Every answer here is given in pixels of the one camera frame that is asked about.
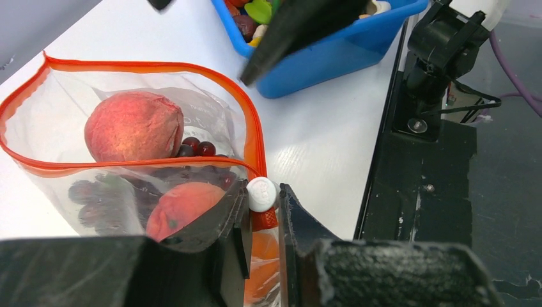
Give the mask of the pink peach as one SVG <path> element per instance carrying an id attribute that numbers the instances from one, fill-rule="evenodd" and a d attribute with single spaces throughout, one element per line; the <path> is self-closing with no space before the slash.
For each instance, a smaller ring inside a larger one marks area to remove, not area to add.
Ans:
<path id="1" fill-rule="evenodd" d="M 173 157 L 180 149 L 184 116 L 169 98 L 148 91 L 116 93 L 99 103 L 84 126 L 97 162 Z"/>

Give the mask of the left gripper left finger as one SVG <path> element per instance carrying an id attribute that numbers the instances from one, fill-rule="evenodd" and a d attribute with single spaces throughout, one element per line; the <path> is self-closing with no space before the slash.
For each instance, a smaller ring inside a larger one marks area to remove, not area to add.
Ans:
<path id="1" fill-rule="evenodd" d="M 252 226 L 247 181 L 156 242 L 145 236 L 1 243 L 2 306 L 242 306 Z"/>

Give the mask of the orange tangerine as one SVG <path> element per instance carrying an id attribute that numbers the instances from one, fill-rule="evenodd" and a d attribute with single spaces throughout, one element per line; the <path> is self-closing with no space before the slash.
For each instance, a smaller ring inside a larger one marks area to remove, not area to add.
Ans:
<path id="1" fill-rule="evenodd" d="M 206 182 L 187 182 L 160 197 L 152 210 L 146 234 L 160 242 L 195 221 L 225 195 L 220 187 Z"/>

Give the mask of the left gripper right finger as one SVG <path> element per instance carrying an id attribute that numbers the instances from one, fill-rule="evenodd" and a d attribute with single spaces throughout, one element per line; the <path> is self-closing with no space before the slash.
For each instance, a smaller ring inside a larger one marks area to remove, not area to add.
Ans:
<path id="1" fill-rule="evenodd" d="M 282 306 L 500 306 L 488 271 L 461 244 L 343 240 L 292 188 L 279 194 Z"/>

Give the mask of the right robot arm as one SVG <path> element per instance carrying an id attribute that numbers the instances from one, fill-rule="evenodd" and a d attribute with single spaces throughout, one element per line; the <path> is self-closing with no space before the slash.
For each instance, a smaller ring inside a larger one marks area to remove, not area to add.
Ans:
<path id="1" fill-rule="evenodd" d="M 279 98 L 380 62 L 409 17 L 419 17 L 408 42 L 423 65 L 457 78 L 507 1 L 392 1 L 370 13 L 368 1 L 285 1 L 240 73 L 267 98 Z"/>

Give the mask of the purple grapes bunch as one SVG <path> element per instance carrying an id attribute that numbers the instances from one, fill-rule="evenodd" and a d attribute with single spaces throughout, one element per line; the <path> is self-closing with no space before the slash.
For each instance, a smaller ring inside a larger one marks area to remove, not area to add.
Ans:
<path id="1" fill-rule="evenodd" d="M 87 236 L 146 234 L 152 210 L 160 197 L 175 186 L 206 182 L 220 187 L 226 195 L 244 175 L 238 166 L 212 164 L 176 164 L 125 174 L 97 171 L 71 181 L 66 192 L 71 205 L 67 210 L 68 222 L 79 234 Z"/>

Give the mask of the clear zip bag orange zipper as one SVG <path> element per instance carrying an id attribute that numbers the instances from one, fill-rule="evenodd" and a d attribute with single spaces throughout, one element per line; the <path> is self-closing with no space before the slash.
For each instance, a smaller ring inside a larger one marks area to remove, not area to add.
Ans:
<path id="1" fill-rule="evenodd" d="M 1 148 L 77 233 L 2 242 L 2 306 L 280 305 L 263 133 L 224 75 L 46 56 Z"/>

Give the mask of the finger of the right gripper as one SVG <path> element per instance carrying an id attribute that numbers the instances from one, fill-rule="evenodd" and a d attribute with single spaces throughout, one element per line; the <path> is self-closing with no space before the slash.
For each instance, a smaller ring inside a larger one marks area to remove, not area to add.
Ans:
<path id="1" fill-rule="evenodd" d="M 272 17 L 259 45 L 250 55 L 239 80 L 254 84 L 285 57 L 359 20 L 369 1 L 285 1 Z"/>

